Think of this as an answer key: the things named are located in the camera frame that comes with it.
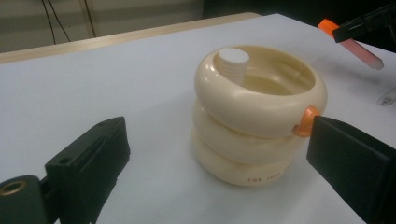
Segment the black clamp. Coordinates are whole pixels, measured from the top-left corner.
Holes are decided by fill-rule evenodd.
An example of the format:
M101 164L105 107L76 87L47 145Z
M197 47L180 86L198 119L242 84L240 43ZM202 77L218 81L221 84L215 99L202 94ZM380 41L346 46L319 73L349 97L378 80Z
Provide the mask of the black clamp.
M45 165L0 184L0 223L95 223L130 158L125 119L96 124Z
M393 41L396 42L396 3L388 4L384 7L358 17L354 20L341 24L332 31L336 43L350 38L365 35L378 28L388 27Z

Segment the stacking ring toy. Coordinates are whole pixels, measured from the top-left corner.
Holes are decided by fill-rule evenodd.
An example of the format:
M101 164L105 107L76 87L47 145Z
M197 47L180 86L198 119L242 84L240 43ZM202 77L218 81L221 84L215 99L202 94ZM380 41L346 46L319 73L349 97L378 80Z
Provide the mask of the stacking ring toy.
M327 91L306 63L288 53L257 46L232 46L249 56L242 86L223 76L214 59L198 66L194 85L199 101L215 120L240 133L264 138L310 135L313 117L323 112Z
M291 159L266 165L246 165L231 161L209 149L195 130L191 132L193 153L201 165L215 177L240 186L260 186L280 178Z
M233 131L211 118L199 101L193 109L193 122L201 140L213 151L232 161L264 165L291 159L305 138L259 138Z

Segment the white tabletop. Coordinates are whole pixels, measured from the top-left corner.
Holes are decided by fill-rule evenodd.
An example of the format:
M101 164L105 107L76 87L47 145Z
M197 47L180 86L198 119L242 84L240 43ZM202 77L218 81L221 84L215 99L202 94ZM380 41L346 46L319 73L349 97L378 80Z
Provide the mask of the white tabletop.
M94 124L127 122L131 160L98 223L364 223L305 159L266 187L224 183L191 153L193 76L214 49L284 50L311 64L328 87L324 116L396 147L396 55L372 70L318 28L271 15L63 55L0 65L0 182L46 175L44 164Z

